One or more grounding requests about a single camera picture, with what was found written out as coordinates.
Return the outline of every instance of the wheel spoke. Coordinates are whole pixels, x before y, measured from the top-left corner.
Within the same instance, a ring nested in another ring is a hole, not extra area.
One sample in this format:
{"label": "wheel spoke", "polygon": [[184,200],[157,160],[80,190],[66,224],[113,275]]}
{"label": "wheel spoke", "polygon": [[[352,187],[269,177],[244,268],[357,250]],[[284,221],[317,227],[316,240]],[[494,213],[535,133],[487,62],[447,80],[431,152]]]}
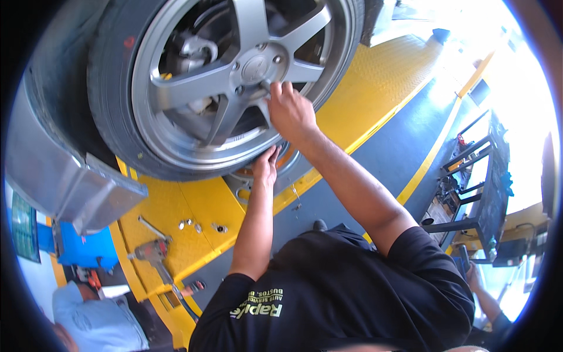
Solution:
{"label": "wheel spoke", "polygon": [[230,0],[234,37],[240,51],[254,48],[270,38],[264,0]]}
{"label": "wheel spoke", "polygon": [[288,33],[278,41],[290,52],[294,53],[305,44],[313,35],[323,29],[331,18],[330,10],[326,5],[318,5],[313,11],[309,12],[305,17],[296,21]]}
{"label": "wheel spoke", "polygon": [[261,99],[259,102],[256,103],[256,106],[260,109],[260,112],[264,116],[268,128],[274,128],[274,126],[272,126],[270,122],[270,111],[268,110],[268,104]]}
{"label": "wheel spoke", "polygon": [[284,81],[316,82],[323,73],[324,67],[293,59],[289,64]]}
{"label": "wheel spoke", "polygon": [[247,107],[247,103],[239,99],[234,97],[228,98],[226,95],[221,95],[217,115],[215,116],[209,135],[206,140],[202,142],[203,145],[222,145],[225,143]]}
{"label": "wheel spoke", "polygon": [[231,68],[220,61],[215,61],[187,75],[179,75],[167,81],[155,78],[151,82],[159,107],[170,110],[205,97],[224,93]]}

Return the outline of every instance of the right hand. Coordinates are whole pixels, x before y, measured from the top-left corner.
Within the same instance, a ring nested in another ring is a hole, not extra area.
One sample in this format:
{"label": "right hand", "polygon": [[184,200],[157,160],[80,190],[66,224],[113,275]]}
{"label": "right hand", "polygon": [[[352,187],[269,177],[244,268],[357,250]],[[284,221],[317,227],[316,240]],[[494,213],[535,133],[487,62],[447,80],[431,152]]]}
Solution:
{"label": "right hand", "polygon": [[272,125],[290,143],[298,143],[319,130],[311,101],[293,89],[291,82],[272,82],[266,99]]}
{"label": "right hand", "polygon": [[481,289],[481,280],[479,278],[479,270],[474,262],[471,262],[471,267],[465,274],[467,277],[467,284],[471,292],[476,292]]}

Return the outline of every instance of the printed logo on shirt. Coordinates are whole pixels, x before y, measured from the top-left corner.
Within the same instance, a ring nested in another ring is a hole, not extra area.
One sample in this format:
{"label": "printed logo on shirt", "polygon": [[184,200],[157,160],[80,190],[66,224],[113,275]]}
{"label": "printed logo on shirt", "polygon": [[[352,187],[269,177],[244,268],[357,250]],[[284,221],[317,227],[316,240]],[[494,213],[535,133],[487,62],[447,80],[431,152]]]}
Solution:
{"label": "printed logo on shirt", "polygon": [[282,313],[282,304],[263,304],[266,302],[281,301],[283,299],[283,289],[273,288],[269,291],[250,291],[248,298],[242,302],[238,308],[229,312],[231,318],[240,319],[243,314],[252,315],[269,315],[270,317],[279,317]]}

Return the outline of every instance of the red marking on tire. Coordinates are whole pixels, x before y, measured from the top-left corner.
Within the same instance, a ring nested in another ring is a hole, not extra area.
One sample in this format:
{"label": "red marking on tire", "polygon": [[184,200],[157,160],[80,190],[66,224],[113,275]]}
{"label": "red marking on tire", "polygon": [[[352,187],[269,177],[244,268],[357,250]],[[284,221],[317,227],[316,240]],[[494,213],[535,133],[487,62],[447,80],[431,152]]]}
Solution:
{"label": "red marking on tire", "polygon": [[133,44],[135,44],[135,38],[132,35],[123,41],[123,45],[128,49],[131,49]]}

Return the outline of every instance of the silver alloy wheel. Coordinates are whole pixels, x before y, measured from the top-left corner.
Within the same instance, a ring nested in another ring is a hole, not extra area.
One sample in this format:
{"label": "silver alloy wheel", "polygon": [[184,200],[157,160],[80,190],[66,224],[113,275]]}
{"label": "silver alloy wheel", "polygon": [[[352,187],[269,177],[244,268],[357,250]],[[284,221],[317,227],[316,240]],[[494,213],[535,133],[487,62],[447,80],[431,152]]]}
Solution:
{"label": "silver alloy wheel", "polygon": [[[229,48],[212,63],[165,79],[159,70],[164,47],[197,2],[170,0],[157,13],[138,49],[131,101],[139,132],[156,155],[188,170],[209,171],[252,159],[280,140],[269,124],[262,80],[303,82],[301,93],[315,108],[324,102],[353,49],[354,16],[346,0],[318,1],[284,33],[273,35],[264,0],[229,0],[236,23]],[[321,30],[321,65],[295,59],[295,51]],[[188,103],[209,97],[218,100],[211,116],[181,113]],[[253,106],[263,115],[263,126],[233,134]]]}

